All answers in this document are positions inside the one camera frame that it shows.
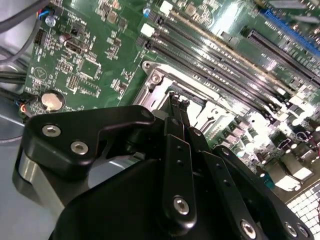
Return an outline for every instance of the integrated circuit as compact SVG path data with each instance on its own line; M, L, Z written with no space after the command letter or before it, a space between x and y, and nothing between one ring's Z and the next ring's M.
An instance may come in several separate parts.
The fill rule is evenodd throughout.
M115 11L110 11L106 17L106 19L112 23L112 24L115 24L116 21L117 21L117 13Z
M82 75L85 75L90 79L94 79L97 76L99 70L100 66L97 63L84 59L80 72Z

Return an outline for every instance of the capacitor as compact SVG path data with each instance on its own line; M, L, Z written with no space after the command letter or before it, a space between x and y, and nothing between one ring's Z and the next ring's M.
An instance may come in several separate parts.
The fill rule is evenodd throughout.
M320 123L309 118L307 120L307 123L309 124L310 127L312 127L316 132L320 132Z
M253 138L253 141L260 142L262 140L259 133L257 133L257 131L254 130L253 128L249 129L248 131L249 131L249 134L251 135L251 137Z
M242 158L246 154L246 152L239 146L236 146L233 152L239 158Z
M249 151L252 151L255 148L255 145L248 139L247 136L243 136L241 138L241 141L243 142L243 145L245 146L246 149Z
M56 112L64 107L66 100L60 92L48 90L42 94L41 103L46 111Z
M289 147L289 145L285 145L285 146L282 148L282 150L283 150L286 154L291 153L291 148Z
M266 159L264 158L264 156L262 156L261 153L257 153L256 157L258 158L259 162L263 165L265 165L267 163Z
M55 17L54 17L54 16L51 16L51 15L46 16L44 22L45 22L45 24L47 24L50 28L53 28L53 27L56 25L56 23L57 23Z
M289 116L288 120L292 124L292 126L298 126L301 123L301 120L297 118L295 115Z
M302 108L297 107L296 110L294 110L294 112L299 116L299 118L301 119L305 119L308 116L308 113L306 111L304 111Z
M72 38L72 36L69 33L65 33L59 36L59 42L63 44L65 41L68 41Z
M151 12L151 9L149 7L144 7L142 10L143 16L145 18L149 17L150 12Z
M266 175L266 171L262 169L260 166L255 167L256 174L260 177L263 178Z

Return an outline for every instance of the electrolytic capacitor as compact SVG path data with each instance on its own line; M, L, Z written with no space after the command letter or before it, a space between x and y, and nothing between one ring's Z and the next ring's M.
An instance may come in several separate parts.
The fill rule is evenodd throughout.
M256 157L258 158L259 162L263 165L265 165L267 163L267 161L265 160L264 156L262 156L261 153L257 153Z
M68 41L72 38L72 36L69 33L65 33L59 36L59 42L63 44L65 41Z

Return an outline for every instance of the mounting hole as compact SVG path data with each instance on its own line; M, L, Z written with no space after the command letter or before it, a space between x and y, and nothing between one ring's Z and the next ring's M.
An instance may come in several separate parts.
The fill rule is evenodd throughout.
M231 187L231 184L230 184L227 180L223 180L223 183L224 183L227 187Z
M185 165L181 160L176 161L176 164L178 164L179 167L183 167Z

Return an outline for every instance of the screw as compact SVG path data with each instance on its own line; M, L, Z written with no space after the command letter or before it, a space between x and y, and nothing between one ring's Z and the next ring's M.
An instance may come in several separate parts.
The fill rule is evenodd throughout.
M300 232L306 237L308 238L309 237L309 233L307 232L307 230L301 226L299 223L297 223L297 226L298 226L298 229L300 230Z
M47 137L55 138L61 134L61 130L55 125L45 125L42 128L42 133Z
M141 110L141 114L143 115L143 116L145 116L146 118L151 118L151 115L150 115L150 113L149 113L149 111L148 110L146 110L146 109L142 109Z
M171 119L171 121L172 121L175 125L179 125L179 122L178 122L178 120L177 120L177 119L172 118L172 119Z
M241 227L249 238L255 239L257 237L254 227L251 226L251 224L247 220L241 221Z
M150 68L150 63L144 63L144 67L145 67L145 69L149 69Z
M201 132L198 129L193 129L194 133L198 135L199 137L201 136Z
M229 155L229 151L226 148L222 148L222 152L227 156Z
M181 197L176 197L173 200L173 206L174 206L175 210L177 210L178 213L180 213L181 215L187 215L189 213L189 205Z
M50 28L53 28L57 21L55 20L55 18L53 16L47 16L44 20L45 24L47 24Z
M74 141L70 147L72 152L79 155L85 155L89 151L87 144L82 141Z
M285 226L286 231L289 234L291 234L291 236L293 236L295 238L298 236L297 231L289 223L285 222L284 226Z
M154 84L158 84L161 82L161 77L158 75L158 74L154 74L152 77L151 77L151 80Z

